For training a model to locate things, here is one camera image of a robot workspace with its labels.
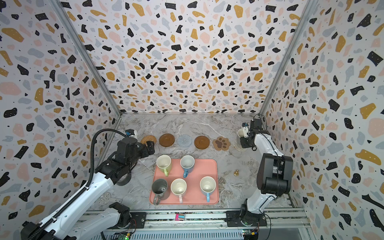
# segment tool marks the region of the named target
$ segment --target terrazzo wall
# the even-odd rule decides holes
[[[122,112],[259,112],[305,0],[66,0]]]
[[[318,239],[384,239],[384,0],[319,1],[266,112]]]
[[[39,222],[85,183],[93,134],[118,118],[47,4],[0,0],[4,239],[19,239],[24,221]]]

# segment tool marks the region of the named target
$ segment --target brown wooden coaster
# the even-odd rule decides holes
[[[170,133],[166,133],[166,134],[163,134],[161,135],[161,137],[159,138],[159,143],[161,146],[163,147],[169,147],[169,146],[172,146],[172,144],[175,142],[175,137],[170,134]]]
[[[143,137],[140,142],[144,145],[147,145],[148,141],[152,141],[152,142],[156,143],[157,139],[153,135],[147,135],[147,136]]]
[[[209,147],[209,143],[209,138],[207,138],[206,136],[198,136],[197,138],[195,138],[195,146],[198,149],[206,149],[207,147]]]
[[[229,139],[225,137],[218,137],[216,140],[213,140],[212,143],[214,144],[214,147],[217,151],[220,151],[220,150],[226,151],[231,145],[231,143],[229,142]]]

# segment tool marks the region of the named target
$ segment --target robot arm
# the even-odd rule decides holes
[[[246,211],[262,214],[263,209],[274,199],[289,193],[293,160],[284,156],[272,141],[268,131],[262,129],[260,119],[252,119],[250,125],[242,124],[244,137],[240,138],[243,148],[251,147],[261,159],[257,173],[257,189],[246,200]]]
[[[105,191],[115,184],[125,185],[130,181],[131,171],[138,159],[155,153],[153,142],[149,141],[147,145],[143,145],[137,142],[136,131],[130,129],[126,133],[127,135],[120,133],[129,137],[120,140],[117,151],[96,168],[90,184],[82,186],[39,224],[33,222],[23,224],[22,240],[90,239],[109,227],[128,226],[131,218],[129,208],[120,203],[113,203],[101,214],[74,226]]]

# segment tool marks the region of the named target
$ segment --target white mug on coaster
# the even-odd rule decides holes
[[[237,130],[237,144],[241,146],[241,143],[240,143],[240,138],[241,137],[244,137],[244,131],[242,128],[240,128],[239,130]]]
[[[170,185],[170,190],[173,194],[179,197],[180,204],[183,203],[183,196],[185,196],[185,192],[187,191],[187,183],[184,179],[177,178],[173,180]]]
[[[200,181],[201,192],[207,196],[207,202],[209,202],[209,195],[211,195],[216,189],[216,181],[214,178],[206,176]]]

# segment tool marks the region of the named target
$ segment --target grey mug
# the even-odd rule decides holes
[[[153,205],[158,205],[160,200],[165,200],[170,195],[170,187],[165,179],[158,179],[152,183],[152,192],[155,194]]]

